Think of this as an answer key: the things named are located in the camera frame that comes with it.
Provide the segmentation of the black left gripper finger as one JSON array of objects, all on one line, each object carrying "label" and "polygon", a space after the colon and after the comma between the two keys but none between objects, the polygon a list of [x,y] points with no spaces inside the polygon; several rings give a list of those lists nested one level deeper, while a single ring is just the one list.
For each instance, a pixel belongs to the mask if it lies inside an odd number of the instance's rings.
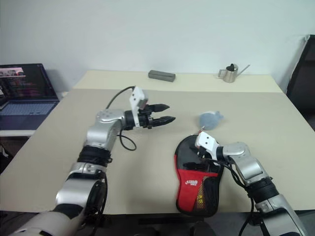
[{"label": "black left gripper finger", "polygon": [[152,119],[152,127],[158,127],[158,126],[163,126],[167,125],[171,122],[173,122],[176,118],[172,116],[164,116],[156,119]]},{"label": "black left gripper finger", "polygon": [[153,105],[150,105],[150,109],[152,112],[154,113],[158,113],[158,112],[162,112],[166,109],[169,109],[170,107],[166,104],[153,104]]}]

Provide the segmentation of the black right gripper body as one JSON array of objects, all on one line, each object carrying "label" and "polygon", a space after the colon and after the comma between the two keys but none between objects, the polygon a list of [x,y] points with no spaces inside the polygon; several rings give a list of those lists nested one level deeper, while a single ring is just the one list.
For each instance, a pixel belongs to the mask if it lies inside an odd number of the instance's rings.
[{"label": "black right gripper body", "polygon": [[197,147],[197,158],[199,164],[214,164],[211,154],[204,147]]}]

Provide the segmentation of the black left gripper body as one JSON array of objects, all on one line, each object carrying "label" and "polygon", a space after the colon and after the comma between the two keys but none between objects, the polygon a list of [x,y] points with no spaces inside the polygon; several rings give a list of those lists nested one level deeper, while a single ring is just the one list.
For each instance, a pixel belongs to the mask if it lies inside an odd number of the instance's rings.
[{"label": "black left gripper body", "polygon": [[152,129],[157,127],[156,121],[151,117],[153,112],[157,112],[158,104],[146,105],[143,109],[138,110],[139,125],[143,128]]}]

